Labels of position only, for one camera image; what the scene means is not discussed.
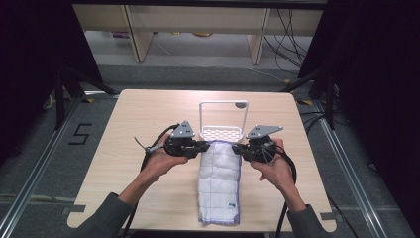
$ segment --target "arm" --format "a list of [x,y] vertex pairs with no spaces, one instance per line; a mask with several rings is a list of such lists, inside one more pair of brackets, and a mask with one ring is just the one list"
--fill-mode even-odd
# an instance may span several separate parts
[[[273,140],[278,146],[284,148],[282,140]],[[305,205],[300,197],[293,182],[290,167],[281,155],[275,155],[272,165],[251,162],[251,166],[262,173],[260,180],[267,179],[284,196],[289,209],[287,217],[296,237],[329,237],[329,234],[322,228],[312,207]]]
[[184,157],[172,157],[163,148],[156,150],[146,167],[139,172],[120,195],[110,193],[96,212],[69,237],[117,237],[134,206],[146,190],[172,167],[187,163]]

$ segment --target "light wood tabletop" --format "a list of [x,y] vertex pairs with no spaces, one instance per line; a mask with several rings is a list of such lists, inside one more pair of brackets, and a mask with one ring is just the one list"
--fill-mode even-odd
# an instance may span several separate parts
[[[145,151],[135,141],[150,146],[169,125],[188,120],[200,140],[199,103],[206,100],[247,100],[249,110],[244,133],[255,125],[282,126],[271,134],[284,140],[284,147],[297,169],[297,187],[311,204],[323,227],[332,232],[335,220],[322,220],[331,214],[294,98],[289,93],[238,91],[139,90],[122,91],[109,119],[75,205],[84,212],[71,212],[67,223],[77,227],[91,216],[109,192],[121,192],[138,174]],[[219,115],[203,110],[203,124],[242,126],[244,111],[232,108]],[[205,225],[198,221],[198,172],[200,154],[187,164],[172,168],[141,198],[133,229],[184,231],[274,232],[284,203],[281,193],[268,181],[259,181],[260,172],[242,162],[240,180],[241,223]],[[285,218],[283,231],[291,231]]]

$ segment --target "towel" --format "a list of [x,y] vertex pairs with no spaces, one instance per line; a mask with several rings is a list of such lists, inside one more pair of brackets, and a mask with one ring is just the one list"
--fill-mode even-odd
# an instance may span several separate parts
[[235,155],[230,142],[209,143],[209,149],[201,155],[198,220],[205,224],[239,224],[241,156]]

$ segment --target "white plastic frame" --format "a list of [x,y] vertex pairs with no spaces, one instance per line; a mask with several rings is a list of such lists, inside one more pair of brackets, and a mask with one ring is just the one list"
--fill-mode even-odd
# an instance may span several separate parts
[[[206,103],[241,103],[245,104],[244,121],[242,127],[238,126],[203,126],[203,105]],[[244,137],[245,122],[247,121],[249,103],[247,100],[208,100],[200,102],[200,137],[205,141],[223,140],[229,142],[239,142]]]

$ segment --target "sleeve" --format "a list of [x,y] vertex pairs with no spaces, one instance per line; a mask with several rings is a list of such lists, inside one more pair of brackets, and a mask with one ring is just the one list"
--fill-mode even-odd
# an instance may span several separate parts
[[311,205],[306,205],[306,209],[297,213],[287,212],[287,218],[297,238],[331,237],[322,227]]
[[68,237],[117,237],[133,207],[110,193],[96,212]]

